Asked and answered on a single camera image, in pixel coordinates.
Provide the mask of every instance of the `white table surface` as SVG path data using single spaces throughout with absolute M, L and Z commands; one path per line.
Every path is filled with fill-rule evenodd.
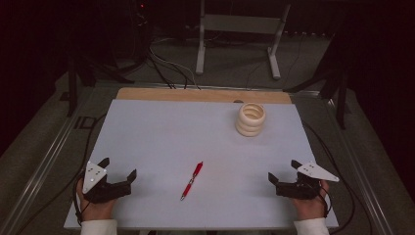
M 295 208 L 275 194 L 268 172 L 295 182 L 291 160 L 315 162 L 295 105 L 265 104 L 256 137 L 235 129 L 241 104 L 113 100 L 90 161 L 110 158 L 110 183 L 137 169 L 132 194 L 114 218 L 129 229 L 277 229 L 293 227 Z M 180 201 L 199 162 L 204 166 Z M 327 226 L 338 226 L 331 211 Z M 79 227 L 73 206 L 66 228 Z

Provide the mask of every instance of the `metal stand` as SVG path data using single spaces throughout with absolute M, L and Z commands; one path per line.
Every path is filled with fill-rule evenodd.
M 275 39 L 272 47 L 268 48 L 268 58 L 272 70 L 272 77 L 274 79 L 280 79 L 281 74 L 278 69 L 275 53 L 277 51 L 278 44 L 284 30 L 290 7 L 290 4 L 285 5 L 281 19 L 210 15 L 205 13 L 205 0 L 201 0 L 201 26 L 199 34 L 199 52 L 196 63 L 196 74 L 204 73 L 206 50 L 205 30 L 236 31 L 275 34 Z

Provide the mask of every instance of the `cable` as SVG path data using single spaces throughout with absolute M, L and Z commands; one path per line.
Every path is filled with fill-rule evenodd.
M 156 70 L 156 72 L 159 74 L 159 76 L 160 76 L 161 80 L 163 80 L 163 81 L 165 82 L 165 84 L 167 84 L 167 86 L 168 86 L 170 89 L 176 89 L 176 86 L 174 85 L 174 83 L 173 83 L 171 80 L 169 80 L 169 79 L 165 78 L 165 77 L 162 75 L 162 73 L 161 73 L 161 71 L 160 71 L 159 67 L 157 66 L 157 64 L 156 64 L 156 62 L 153 60 L 153 58 L 152 58 L 152 57 L 149 57 L 149 60 L 153 63 L 153 68 L 154 68 L 154 69 Z
M 317 197 L 320 198 L 321 202 L 323 202 L 323 206 L 324 206 L 324 217 L 327 217 L 327 215 L 329 214 L 330 210 L 332 209 L 332 198 L 330 197 L 329 193 L 323 188 L 320 187 L 320 189 L 322 189 L 324 192 L 326 192 L 327 196 L 329 197 L 330 200 L 330 207 L 327 205 L 326 199 L 320 194 L 320 192 L 317 192 L 311 185 L 309 185 L 306 182 L 303 182 L 306 186 L 308 186 L 312 191 L 314 191 L 314 193 L 317 195 Z
M 299 57 L 300 57 L 300 49 L 301 49 L 301 45 L 302 45 L 302 40 L 304 39 L 304 36 L 305 36 L 305 33 L 303 32 L 302 34 L 301 34 L 301 39 L 300 39 L 300 43 L 299 43 L 299 48 L 297 49 L 297 56 L 296 56 L 296 59 L 293 61 L 293 63 L 290 65 L 290 68 L 288 69 L 288 72 L 287 72 L 287 78 L 286 78 L 286 80 L 284 81 L 284 84 L 282 85 L 282 87 L 281 87 L 281 89 L 284 89 L 285 88 L 285 85 L 286 85 L 286 83 L 287 83 L 287 81 L 289 80 L 289 78 L 290 78 L 290 72 L 291 72 L 291 69 L 294 67 L 294 65 L 297 63 L 297 60 L 299 59 Z
M 91 205 L 91 202 L 88 202 L 88 204 L 86 205 L 86 207 L 80 213 L 84 213 L 85 210 L 89 207 L 89 205 Z
M 260 63 L 258 63 L 258 65 L 253 69 L 253 70 L 251 70 L 250 71 L 250 73 L 248 73 L 248 77 L 247 77 L 247 82 L 245 83 L 245 89 L 246 90 L 251 90 L 251 89 L 248 89 L 248 83 L 250 83 L 250 77 L 251 77 L 251 75 L 257 70 L 257 69 L 259 69 L 259 67 L 261 67 L 262 65 L 264 64 L 264 62 L 260 62 Z
M 193 72 L 192 72 L 189 68 L 186 68 L 186 67 L 181 66 L 181 65 L 179 65 L 179 64 L 175 64 L 175 63 L 173 63 L 173 62 L 166 61 L 166 60 L 164 60 L 164 59 L 162 59 L 162 58 L 158 57 L 158 56 L 157 56 L 157 55 L 153 52 L 153 50 L 152 50 L 152 48 L 151 48 L 151 47 L 150 47 L 150 52 L 152 53 L 152 55 L 153 55 L 153 56 L 155 56 L 155 57 L 156 57 L 156 59 L 158 59 L 158 60 L 160 60 L 160 61 L 162 61 L 162 62 L 165 62 L 165 63 L 171 64 L 171 65 L 178 66 L 178 67 L 183 68 L 183 69 L 185 69 L 186 71 L 188 71 L 188 72 L 192 75 L 192 80 L 193 80 L 193 83 L 195 84 L 195 86 L 196 86 L 196 87 L 198 87 L 198 89 L 200 89 L 200 90 L 201 90 L 201 88 L 200 88 L 200 87 L 198 86 L 198 84 L 196 83 L 195 76 L 193 75 Z
M 158 65 L 160 65 L 160 66 L 163 66 L 163 67 L 165 67 L 166 69 L 169 69 L 169 70 L 172 70 L 172 71 L 176 71 L 176 72 L 178 72 L 178 73 L 180 73 L 180 74 L 182 74 L 183 75 L 183 77 L 185 78 L 185 80 L 184 80 L 184 82 L 185 82 L 185 84 L 184 84 L 184 89 L 186 89 L 187 88 L 187 84 L 188 84 L 188 81 L 190 80 L 190 81 L 192 81 L 180 68 L 178 68 L 176 65 L 172 65 L 173 66 L 173 68 L 171 68 L 171 67 L 168 67 L 168 66 L 165 66 L 165 65 L 163 65 L 163 64 L 161 64 L 161 63 L 159 63 L 159 62 L 156 62 Z
M 72 182 L 78 177 L 79 172 L 82 172 L 87 156 L 88 156 L 88 149 L 89 149 L 89 142 L 91 140 L 91 136 L 93 133 L 93 130 L 95 128 L 95 126 L 97 125 L 97 123 L 106 116 L 107 114 L 104 114 L 100 117 L 98 117 L 97 119 L 94 120 L 94 122 L 92 123 L 91 129 L 89 130 L 88 133 L 88 137 L 86 139 L 86 145 L 85 145 L 85 150 L 83 153 L 83 159 L 82 159 L 82 164 L 79 166 L 78 170 L 77 170 L 77 174 L 51 199 L 49 200 L 42 208 L 40 208 L 37 212 L 35 212 L 33 214 L 33 216 L 19 229 L 19 231 L 16 233 L 16 235 L 21 234 L 25 228 L 27 228 L 27 226 L 41 213 L 43 212 L 43 210 L 45 210 L 49 205 L 52 204 L 52 202 L 54 202 L 59 196 L 61 196 L 67 189 L 68 187 L 72 184 Z
M 350 224 L 352 218 L 354 217 L 354 213 L 355 213 L 355 201 L 354 201 L 353 196 L 357 199 L 357 202 L 363 208 L 363 211 L 366 214 L 366 217 L 367 217 L 368 222 L 369 222 L 369 232 L 370 232 L 370 234 L 372 234 L 373 233 L 373 228 L 372 228 L 372 223 L 370 221 L 369 213 L 365 209 L 365 207 L 364 207 L 363 203 L 361 202 L 361 200 L 357 197 L 357 194 L 354 192 L 354 190 L 351 188 L 351 186 L 347 183 L 346 179 L 341 174 L 341 171 L 340 171 L 339 167 L 337 166 L 335 159 L 333 158 L 333 154 L 330 152 L 330 150 L 327 147 L 326 143 L 317 134 L 317 132 L 308 123 L 306 123 L 304 120 L 301 120 L 301 122 L 305 127 L 307 127 L 314 134 L 314 136 L 317 138 L 318 142 L 323 147 L 324 152 L 326 153 L 327 157 L 329 158 L 330 163 L 335 168 L 336 172 L 339 174 L 339 178 L 343 182 L 343 184 L 345 185 L 345 187 L 347 189 L 347 192 L 348 192 L 348 194 L 350 196 L 350 199 L 351 199 L 351 213 L 350 213 L 349 218 L 347 219 L 347 221 L 345 222 L 345 224 L 343 226 L 339 227 L 338 229 L 331 232 L 330 234 L 336 234 L 336 233 L 342 231 L 343 229 L 345 229 Z
M 73 201 L 73 206 L 75 208 L 75 215 L 76 215 L 76 220 L 77 223 L 79 224 L 79 226 L 81 225 L 82 222 L 82 213 L 83 211 L 80 211 L 78 202 L 77 202 L 77 197 L 76 197 L 76 184 L 77 181 L 79 181 L 82 178 L 82 172 L 76 177 L 76 180 L 73 181 L 73 186 L 72 186 L 72 201 Z

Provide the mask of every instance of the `floor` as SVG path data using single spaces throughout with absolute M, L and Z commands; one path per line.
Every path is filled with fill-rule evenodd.
M 183 41 L 159 37 L 151 48 L 159 58 L 153 56 L 160 62 L 157 65 L 161 73 L 170 85 L 174 84 L 178 89 L 184 88 L 187 79 L 189 89 L 195 89 L 197 84 L 201 89 L 281 91 L 312 77 L 330 40 L 283 35 L 277 51 L 282 74 L 279 80 L 272 78 L 267 64 L 266 48 L 270 40 L 260 38 L 248 43 L 235 40 L 232 41 L 233 46 L 228 41 L 215 42 L 207 41 L 203 75 L 194 74 L 197 39 Z M 168 69 L 163 61 L 177 64 L 187 78 Z M 119 61 L 119 64 L 126 65 L 128 62 Z M 1 234 L 79 233 L 66 230 L 63 225 L 71 204 L 70 180 L 82 166 L 82 161 L 88 158 L 102 126 L 100 121 L 96 128 L 91 129 L 88 121 L 105 114 L 117 90 L 125 86 L 99 72 L 96 76 L 99 81 L 95 87 L 80 87 L 78 109 L 72 117 L 67 117 L 68 103 L 60 101 L 62 94 L 68 91 L 68 75 L 59 79 L 57 92 L 0 159 L 0 221 L 4 221 Z M 124 76 L 134 81 L 129 86 L 168 88 L 150 61 Z M 301 118 L 310 126 L 305 125 L 304 129 L 317 163 L 336 172 L 333 161 L 319 141 L 321 138 L 348 182 L 349 187 L 340 183 L 331 185 L 330 189 L 340 225 L 348 224 L 338 234 L 415 234 L 412 231 L 414 204 L 361 111 L 353 91 L 347 91 L 346 130 L 341 130 L 334 119 L 336 99 L 321 100 L 318 97 L 321 85 L 315 84 L 300 93 L 291 94 L 291 97 Z M 86 120 L 84 126 L 78 122 L 82 119 Z M 118 234 L 138 234 L 138 231 L 120 228 Z M 205 232 L 160 231 L 159 234 Z M 290 228 L 278 231 L 220 231 L 219 234 L 296 234 L 296 231 Z

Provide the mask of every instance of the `table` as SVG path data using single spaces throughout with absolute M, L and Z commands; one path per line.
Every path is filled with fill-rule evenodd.
M 235 100 L 263 104 L 267 122 L 258 136 L 236 131 Z M 132 194 L 118 200 L 114 217 L 119 227 L 141 230 L 292 227 L 295 209 L 275 195 L 267 173 L 295 181 L 291 159 L 314 161 L 286 93 L 145 88 L 122 88 L 113 100 L 91 161 L 104 157 L 110 182 L 137 168 Z M 199 162 L 204 167 L 180 201 Z M 338 226 L 333 211 L 327 225 Z M 73 209 L 65 227 L 78 227 Z

